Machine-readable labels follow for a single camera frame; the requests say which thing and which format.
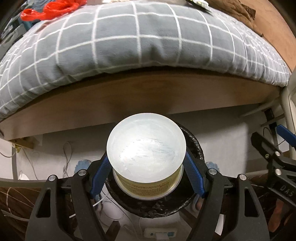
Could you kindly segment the white power strip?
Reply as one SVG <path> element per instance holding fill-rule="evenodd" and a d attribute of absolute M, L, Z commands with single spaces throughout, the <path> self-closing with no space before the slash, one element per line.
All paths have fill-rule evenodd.
<path fill-rule="evenodd" d="M 177 228 L 147 227 L 144 229 L 145 238 L 154 238 L 155 240 L 170 240 L 178 232 Z"/>

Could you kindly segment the yellow instant noodle cup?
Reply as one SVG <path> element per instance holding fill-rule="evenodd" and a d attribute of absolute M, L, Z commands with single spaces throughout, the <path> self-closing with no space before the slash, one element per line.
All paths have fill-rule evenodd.
<path fill-rule="evenodd" d="M 159 182 L 176 173 L 186 149 L 181 128 L 156 113 L 138 113 L 120 121 L 106 144 L 112 170 L 137 183 Z"/>

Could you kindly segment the black foil pouch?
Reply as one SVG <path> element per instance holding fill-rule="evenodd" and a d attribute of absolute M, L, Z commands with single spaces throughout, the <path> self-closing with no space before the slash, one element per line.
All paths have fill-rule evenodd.
<path fill-rule="evenodd" d="M 200 9 L 201 11 L 204 11 L 206 13 L 211 12 L 209 3 L 205 0 L 186 0 L 186 2 L 191 4 L 195 8 Z"/>

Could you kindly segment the grey checked bed sheet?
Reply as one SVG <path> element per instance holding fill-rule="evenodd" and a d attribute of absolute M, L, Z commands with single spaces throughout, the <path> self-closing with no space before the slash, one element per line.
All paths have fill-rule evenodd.
<path fill-rule="evenodd" d="M 160 2 L 84 6 L 41 21 L 1 60 L 1 119 L 57 87 L 149 66 L 230 73 L 284 87 L 291 72 L 274 47 L 216 9 Z"/>

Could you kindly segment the wooden headboard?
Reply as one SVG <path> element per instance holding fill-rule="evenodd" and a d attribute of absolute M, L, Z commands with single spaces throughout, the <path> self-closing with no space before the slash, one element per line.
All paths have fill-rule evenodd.
<path fill-rule="evenodd" d="M 293 71 L 295 68 L 295 36 L 280 12 L 270 1 L 242 0 L 241 3 L 256 10 L 255 24 Z"/>

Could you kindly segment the black trash bin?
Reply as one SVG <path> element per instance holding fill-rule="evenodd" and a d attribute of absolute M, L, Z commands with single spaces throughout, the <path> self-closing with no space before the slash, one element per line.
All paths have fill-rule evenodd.
<path fill-rule="evenodd" d="M 170 216 L 186 207 L 196 194 L 188 172 L 183 166 L 162 181 L 137 183 L 120 177 L 114 170 L 106 180 L 106 187 L 114 200 L 125 210 L 143 218 Z"/>

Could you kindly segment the red plastic bag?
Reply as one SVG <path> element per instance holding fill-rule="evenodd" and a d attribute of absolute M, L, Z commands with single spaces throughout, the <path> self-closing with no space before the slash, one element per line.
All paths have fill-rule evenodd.
<path fill-rule="evenodd" d="M 52 20 L 72 13 L 81 6 L 86 5 L 86 3 L 86 0 L 52 1 L 44 6 L 42 12 L 38 12 L 34 9 L 24 9 L 21 13 L 21 20 L 27 22 L 34 20 Z"/>

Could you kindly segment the blue slipper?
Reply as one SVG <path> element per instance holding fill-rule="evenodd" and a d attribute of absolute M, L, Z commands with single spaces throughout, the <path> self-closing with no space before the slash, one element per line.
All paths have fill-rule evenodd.
<path fill-rule="evenodd" d="M 87 170 L 90 165 L 91 165 L 91 161 L 88 159 L 83 159 L 83 160 L 78 161 L 78 163 L 74 169 L 74 174 L 76 174 L 77 172 L 79 172 L 80 170 L 83 170 L 83 169 Z"/>

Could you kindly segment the brown fleece jacket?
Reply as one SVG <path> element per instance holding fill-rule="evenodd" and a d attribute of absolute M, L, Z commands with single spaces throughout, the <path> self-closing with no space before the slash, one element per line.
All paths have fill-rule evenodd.
<path fill-rule="evenodd" d="M 254 22 L 256 14 L 255 9 L 241 3 L 239 0 L 207 0 L 207 3 L 210 7 L 234 17 L 260 37 L 263 37 L 263 33 Z"/>

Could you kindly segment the wooden bed frame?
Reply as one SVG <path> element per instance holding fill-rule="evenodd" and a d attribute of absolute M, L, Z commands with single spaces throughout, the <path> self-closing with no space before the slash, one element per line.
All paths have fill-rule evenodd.
<path fill-rule="evenodd" d="M 278 86 L 213 71 L 148 68 L 103 74 L 58 87 L 1 122 L 16 141 L 44 133 L 112 123 L 135 113 L 163 115 L 267 102 Z"/>

